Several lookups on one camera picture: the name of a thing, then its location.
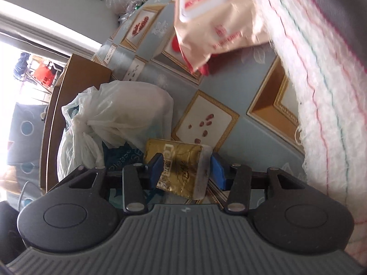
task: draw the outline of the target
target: white plastic bag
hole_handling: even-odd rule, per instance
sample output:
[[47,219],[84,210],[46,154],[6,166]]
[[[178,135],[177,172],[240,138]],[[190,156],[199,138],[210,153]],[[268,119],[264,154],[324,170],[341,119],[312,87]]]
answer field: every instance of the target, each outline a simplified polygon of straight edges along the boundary
[[[79,106],[70,118],[68,110]],[[173,99],[150,83],[115,80],[88,88],[61,108],[69,129],[57,156],[58,179],[83,164],[103,166],[101,141],[120,147],[127,141],[144,152],[148,138],[170,139]]]
[[126,13],[126,2],[124,0],[106,0],[106,6],[118,15]]

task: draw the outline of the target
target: food package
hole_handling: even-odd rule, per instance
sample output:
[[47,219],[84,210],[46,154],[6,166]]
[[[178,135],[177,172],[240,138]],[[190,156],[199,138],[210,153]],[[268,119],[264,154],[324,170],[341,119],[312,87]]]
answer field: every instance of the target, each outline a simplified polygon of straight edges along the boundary
[[144,163],[148,163],[156,153],[162,153],[164,171],[157,188],[188,199],[203,199],[210,175],[212,151],[212,147],[205,145],[149,139]]
[[176,0],[174,26],[191,73],[212,54],[269,40],[252,0]]

